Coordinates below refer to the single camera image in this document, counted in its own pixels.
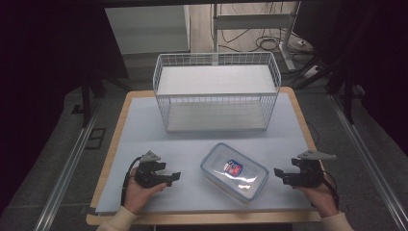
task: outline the human hand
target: human hand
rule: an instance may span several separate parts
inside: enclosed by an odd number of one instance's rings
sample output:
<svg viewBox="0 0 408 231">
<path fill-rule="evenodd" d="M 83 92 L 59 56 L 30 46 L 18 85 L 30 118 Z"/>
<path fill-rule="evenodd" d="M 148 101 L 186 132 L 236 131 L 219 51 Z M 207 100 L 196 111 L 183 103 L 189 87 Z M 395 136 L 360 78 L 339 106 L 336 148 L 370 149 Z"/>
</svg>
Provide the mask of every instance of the human hand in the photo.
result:
<svg viewBox="0 0 408 231">
<path fill-rule="evenodd" d="M 150 196 L 152 196 L 154 193 L 162 191 L 166 187 L 166 183 L 163 183 L 149 189 L 143 188 L 135 181 L 136 171 L 137 167 L 134 167 L 131 171 L 128 179 L 129 181 L 125 195 L 125 202 L 123 205 L 123 207 L 133 214 L 137 214 L 140 209 L 144 207 L 144 205 L 150 199 Z"/>
<path fill-rule="evenodd" d="M 339 210 L 336 208 L 336 203 L 330 190 L 324 185 L 320 184 L 315 188 L 293 187 L 305 193 L 306 197 L 318 209 L 322 218 L 337 215 Z"/>
</svg>

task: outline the clear plastic food container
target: clear plastic food container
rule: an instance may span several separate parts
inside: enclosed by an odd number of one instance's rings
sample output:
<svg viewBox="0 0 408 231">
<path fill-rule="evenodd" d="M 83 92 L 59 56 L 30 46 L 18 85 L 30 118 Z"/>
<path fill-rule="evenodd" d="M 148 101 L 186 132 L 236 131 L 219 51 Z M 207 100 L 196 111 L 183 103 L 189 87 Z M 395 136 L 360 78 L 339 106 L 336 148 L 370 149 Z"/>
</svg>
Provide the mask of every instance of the clear plastic food container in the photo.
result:
<svg viewBox="0 0 408 231">
<path fill-rule="evenodd" d="M 268 170 L 225 143 L 218 143 L 201 162 L 205 176 L 242 202 L 256 198 Z"/>
</svg>

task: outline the wall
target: wall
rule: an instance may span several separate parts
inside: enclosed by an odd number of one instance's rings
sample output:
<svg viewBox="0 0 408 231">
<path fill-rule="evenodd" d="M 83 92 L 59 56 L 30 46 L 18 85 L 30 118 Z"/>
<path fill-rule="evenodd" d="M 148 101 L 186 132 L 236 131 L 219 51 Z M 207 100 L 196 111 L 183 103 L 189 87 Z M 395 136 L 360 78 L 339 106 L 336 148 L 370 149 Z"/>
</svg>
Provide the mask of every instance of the wall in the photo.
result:
<svg viewBox="0 0 408 231">
<path fill-rule="evenodd" d="M 121 54 L 190 50 L 188 6 L 106 9 Z"/>
</svg>

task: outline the black cable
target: black cable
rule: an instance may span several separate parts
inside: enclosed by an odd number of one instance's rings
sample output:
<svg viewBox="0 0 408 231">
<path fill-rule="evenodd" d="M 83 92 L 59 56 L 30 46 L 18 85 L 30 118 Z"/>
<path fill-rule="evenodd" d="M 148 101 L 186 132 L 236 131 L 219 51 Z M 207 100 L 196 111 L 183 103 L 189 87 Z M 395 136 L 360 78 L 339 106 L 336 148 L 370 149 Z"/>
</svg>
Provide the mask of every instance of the black cable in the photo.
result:
<svg viewBox="0 0 408 231">
<path fill-rule="evenodd" d="M 227 49 L 236 51 L 236 52 L 254 52 L 254 51 L 257 51 L 257 50 L 260 48 L 260 47 L 257 47 L 257 48 L 255 48 L 255 49 L 253 49 L 253 50 L 250 50 L 250 51 L 240 51 L 240 50 L 236 50 L 236 49 L 234 49 L 234 48 L 232 48 L 232 47 L 225 46 L 225 45 L 219 45 L 219 47 L 224 47 L 224 48 L 227 48 Z"/>
<path fill-rule="evenodd" d="M 328 176 L 330 176 L 331 180 L 333 181 L 334 184 L 334 189 L 337 191 L 337 183 L 336 183 L 336 179 L 334 179 L 333 175 L 328 173 L 327 171 L 323 171 L 324 173 L 326 173 Z"/>
<path fill-rule="evenodd" d="M 221 34 L 222 34 L 222 38 L 224 39 L 224 41 L 225 42 L 227 42 L 227 43 L 229 43 L 229 42 L 231 42 L 231 41 L 234 41 L 234 40 L 236 40 L 236 39 L 238 39 L 239 37 L 241 37 L 243 34 L 245 34 L 246 32 L 248 32 L 248 31 L 250 31 L 251 29 L 246 29 L 244 32 L 242 32 L 240 35 L 238 35 L 237 37 L 235 37 L 235 38 L 233 38 L 233 39 L 231 39 L 231 40 L 226 40 L 225 39 L 225 36 L 224 36 L 224 31 L 223 30 L 221 30 Z"/>
<path fill-rule="evenodd" d="M 306 120 L 306 124 L 310 125 L 310 126 L 313 128 L 313 130 L 315 130 L 315 133 L 316 133 L 316 135 L 318 136 L 318 140 L 315 141 L 315 145 L 318 145 L 318 143 L 319 143 L 319 141 L 320 141 L 320 134 L 319 134 L 319 132 L 318 132 L 318 129 L 316 129 L 316 127 L 313 126 L 313 124 L 310 123 L 308 120 Z"/>
<path fill-rule="evenodd" d="M 232 10 L 234 10 L 234 12 L 235 12 L 236 14 L 238 14 L 237 10 L 235 10 L 234 3 L 231 5 L 231 7 L 232 7 Z"/>
<path fill-rule="evenodd" d="M 331 194 L 333 196 L 333 199 L 334 199 L 334 203 L 336 205 L 336 208 L 339 210 L 340 199 L 339 199 L 339 195 L 337 194 L 337 187 L 336 187 L 336 189 L 334 189 L 333 186 L 325 178 L 323 178 L 323 184 L 331 192 Z"/>
<path fill-rule="evenodd" d="M 263 44 L 266 43 L 266 42 L 274 42 L 275 46 L 273 48 L 265 48 L 263 46 Z M 256 44 L 256 46 L 261 47 L 262 49 L 264 49 L 266 51 L 273 51 L 274 49 L 279 47 L 279 43 L 276 41 L 275 37 L 271 37 L 271 36 L 261 36 L 261 37 L 259 37 L 259 38 L 257 38 L 255 40 L 255 44 Z"/>
<path fill-rule="evenodd" d="M 121 196 L 121 198 L 120 198 L 120 205 L 122 205 L 122 206 L 123 206 L 124 203 L 125 203 L 126 190 L 127 190 L 128 181 L 129 181 L 130 173 L 132 172 L 133 165 L 134 165 L 137 161 L 139 161 L 140 159 L 141 159 L 141 157 L 136 158 L 136 159 L 132 162 L 132 164 L 129 166 L 129 169 L 128 169 L 128 171 L 126 172 L 125 179 L 123 180 L 123 185 L 122 185 L 122 196 Z"/>
<path fill-rule="evenodd" d="M 268 2 L 265 3 L 265 5 L 261 8 L 261 10 L 259 11 L 259 13 L 261 13 L 263 10 L 265 9 L 265 13 L 268 10 Z"/>
<path fill-rule="evenodd" d="M 275 3 L 272 2 L 272 4 L 270 5 L 269 13 L 272 13 L 272 9 L 273 9 L 273 5 L 274 5 L 274 4 L 275 4 Z"/>
</svg>

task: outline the floor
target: floor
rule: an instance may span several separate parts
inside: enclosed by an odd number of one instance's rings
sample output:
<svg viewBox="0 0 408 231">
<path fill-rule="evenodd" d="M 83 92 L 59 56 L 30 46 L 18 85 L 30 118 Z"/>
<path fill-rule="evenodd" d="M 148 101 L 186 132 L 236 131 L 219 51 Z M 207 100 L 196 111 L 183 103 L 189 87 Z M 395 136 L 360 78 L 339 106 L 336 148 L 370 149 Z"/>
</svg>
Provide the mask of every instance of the floor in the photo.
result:
<svg viewBox="0 0 408 231">
<path fill-rule="evenodd" d="M 244 13 L 249 9 L 255 13 L 264 11 L 266 4 L 258 5 L 225 5 L 222 10 L 229 13 Z M 283 12 L 290 6 L 283 6 Z M 280 12 L 277 4 L 272 10 Z M 191 6 L 191 51 L 211 52 L 210 6 Z M 236 50 L 255 49 L 256 38 L 264 34 L 279 37 L 279 31 L 265 32 L 251 30 L 232 42 L 222 42 L 222 33 L 218 40 L 220 44 Z M 224 36 L 233 39 L 240 32 L 225 31 Z M 290 45 L 305 51 L 310 46 L 296 46 L 298 38 L 292 37 Z M 220 47 L 220 51 L 230 51 Z M 294 81 L 302 81 L 296 75 L 289 73 L 278 50 L 273 50 L 282 74 L 282 86 L 292 86 Z M 297 55 L 295 65 L 301 68 L 310 59 L 308 54 Z M 155 55 L 127 55 L 124 56 L 130 79 L 122 82 L 132 86 L 135 90 L 151 90 L 151 76 L 155 65 Z M 370 171 L 365 166 L 364 158 L 360 155 L 358 146 L 347 133 L 347 126 L 338 114 L 335 103 L 324 90 L 327 79 L 321 79 L 303 90 L 296 90 L 296 97 L 302 113 L 309 125 L 317 149 L 321 152 L 335 154 L 338 160 L 323 164 L 326 170 L 336 178 L 341 199 L 341 210 L 346 213 L 350 224 L 355 230 L 401 230 L 395 224 L 390 210 L 384 202 L 384 195 L 380 193 Z M 95 133 L 104 131 L 103 139 L 89 139 L 81 153 L 78 165 L 73 172 L 66 192 L 62 195 L 62 202 L 58 213 L 50 222 L 49 230 L 95 230 L 96 226 L 86 224 L 86 214 L 91 213 L 89 207 L 93 192 L 103 166 L 107 150 L 110 145 L 115 122 L 120 114 L 126 91 L 117 86 L 104 82 L 107 95 L 98 101 L 100 106 L 94 121 Z M 74 90 L 65 98 L 64 112 L 60 118 L 48 143 L 39 156 L 35 166 L 15 194 L 13 201 L 0 218 L 0 230 L 30 230 L 36 226 L 38 218 L 44 209 L 53 187 L 56 185 L 61 170 L 64 167 L 78 137 L 83 132 L 82 115 L 73 114 L 75 105 L 81 105 L 81 93 Z M 353 101 L 354 128 L 365 143 L 365 148 L 376 162 L 380 172 L 384 175 L 404 209 L 408 205 L 408 160 L 406 155 L 397 147 L 390 137 L 367 114 L 358 99 Z M 296 223 L 292 225 L 264 225 L 262 227 L 221 227 L 223 230 L 322 230 L 318 222 Z M 170 227 L 158 227 L 159 230 L 171 230 Z M 150 230 L 150 227 L 133 226 L 132 230 Z"/>
</svg>

